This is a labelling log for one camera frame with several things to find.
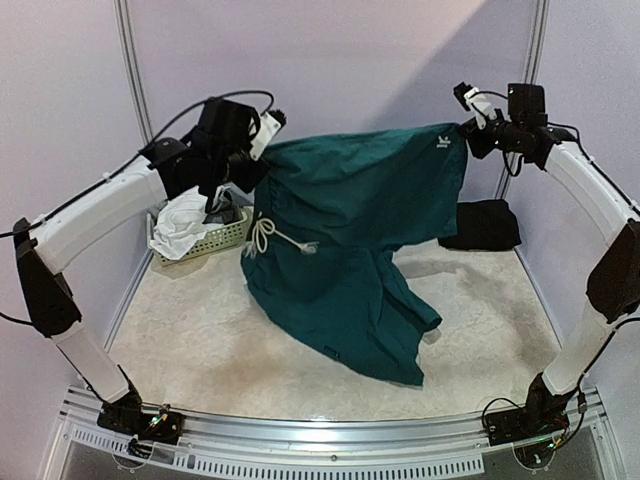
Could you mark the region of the black trousers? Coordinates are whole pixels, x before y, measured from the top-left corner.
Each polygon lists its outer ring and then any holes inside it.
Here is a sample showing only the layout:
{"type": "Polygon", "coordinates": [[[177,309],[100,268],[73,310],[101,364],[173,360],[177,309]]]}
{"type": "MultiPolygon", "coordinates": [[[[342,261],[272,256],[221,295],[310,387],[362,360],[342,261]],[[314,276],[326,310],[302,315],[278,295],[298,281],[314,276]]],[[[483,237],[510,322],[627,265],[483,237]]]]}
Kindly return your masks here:
{"type": "Polygon", "coordinates": [[[517,217],[504,199],[461,202],[457,231],[438,239],[449,250],[503,252],[522,243],[517,217]]]}

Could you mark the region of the teal green garment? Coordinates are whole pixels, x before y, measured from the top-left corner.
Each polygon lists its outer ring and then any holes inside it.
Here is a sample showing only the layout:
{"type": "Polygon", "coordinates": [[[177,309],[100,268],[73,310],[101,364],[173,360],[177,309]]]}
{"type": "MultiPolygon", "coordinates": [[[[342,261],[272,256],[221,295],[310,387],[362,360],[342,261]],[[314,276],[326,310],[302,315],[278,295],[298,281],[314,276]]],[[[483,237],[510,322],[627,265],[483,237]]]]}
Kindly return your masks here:
{"type": "Polygon", "coordinates": [[[255,302],[354,372],[421,386],[419,346],[442,319],[394,255],[457,231],[468,161],[458,125],[307,137],[264,155],[241,258],[255,302]]]}

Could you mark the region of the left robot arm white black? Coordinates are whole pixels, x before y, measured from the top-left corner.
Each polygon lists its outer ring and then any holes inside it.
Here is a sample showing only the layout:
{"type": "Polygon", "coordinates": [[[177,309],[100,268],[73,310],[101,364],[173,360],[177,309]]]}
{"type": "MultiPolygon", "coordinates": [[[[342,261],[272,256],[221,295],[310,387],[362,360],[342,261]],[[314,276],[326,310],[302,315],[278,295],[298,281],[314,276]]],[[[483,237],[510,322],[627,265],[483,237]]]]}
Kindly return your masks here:
{"type": "Polygon", "coordinates": [[[68,206],[34,224],[20,219],[14,225],[17,271],[31,326],[56,345],[98,399],[111,404],[111,419],[128,434],[148,426],[148,412],[136,402],[139,396],[124,372],[84,326],[64,271],[131,218],[193,187],[214,195],[229,182],[243,190],[256,186],[266,172],[262,157],[270,142],[262,134],[162,138],[68,206]]]}

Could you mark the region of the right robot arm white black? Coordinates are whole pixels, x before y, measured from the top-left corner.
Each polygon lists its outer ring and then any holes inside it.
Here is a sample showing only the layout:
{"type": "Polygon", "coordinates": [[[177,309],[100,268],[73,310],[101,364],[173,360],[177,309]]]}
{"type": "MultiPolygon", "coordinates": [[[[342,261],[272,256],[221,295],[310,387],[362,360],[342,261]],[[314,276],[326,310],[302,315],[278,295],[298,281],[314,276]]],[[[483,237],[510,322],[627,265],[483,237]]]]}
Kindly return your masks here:
{"type": "Polygon", "coordinates": [[[467,387],[478,403],[493,397],[522,402],[536,372],[586,326],[589,273],[605,253],[602,234],[584,210],[538,170],[520,176],[511,207],[526,258],[512,252],[468,252],[457,276],[473,308],[467,387]]]}

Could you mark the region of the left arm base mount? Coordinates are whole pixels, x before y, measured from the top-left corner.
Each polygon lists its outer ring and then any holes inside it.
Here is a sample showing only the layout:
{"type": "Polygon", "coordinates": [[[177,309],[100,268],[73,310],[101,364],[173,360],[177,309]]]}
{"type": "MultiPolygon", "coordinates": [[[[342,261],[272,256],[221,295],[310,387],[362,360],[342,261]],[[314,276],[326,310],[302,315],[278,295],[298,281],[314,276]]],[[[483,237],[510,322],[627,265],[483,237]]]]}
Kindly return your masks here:
{"type": "Polygon", "coordinates": [[[115,403],[104,402],[97,425],[105,430],[127,435],[126,453],[149,459],[156,443],[177,445],[182,435],[185,416],[163,404],[146,412],[137,392],[129,392],[115,403]]]}

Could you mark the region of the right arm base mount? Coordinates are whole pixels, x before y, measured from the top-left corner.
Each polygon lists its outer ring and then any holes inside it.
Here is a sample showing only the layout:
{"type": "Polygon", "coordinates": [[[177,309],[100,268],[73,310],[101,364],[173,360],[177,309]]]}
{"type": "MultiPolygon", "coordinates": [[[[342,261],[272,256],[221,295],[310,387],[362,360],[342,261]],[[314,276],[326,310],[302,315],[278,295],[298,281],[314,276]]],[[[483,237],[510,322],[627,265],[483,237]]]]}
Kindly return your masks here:
{"type": "Polygon", "coordinates": [[[481,425],[489,444],[511,444],[516,461],[525,469],[548,467],[556,452],[582,428],[588,404],[580,385],[561,395],[547,389],[541,375],[529,386],[525,404],[499,397],[481,413],[481,425]]]}

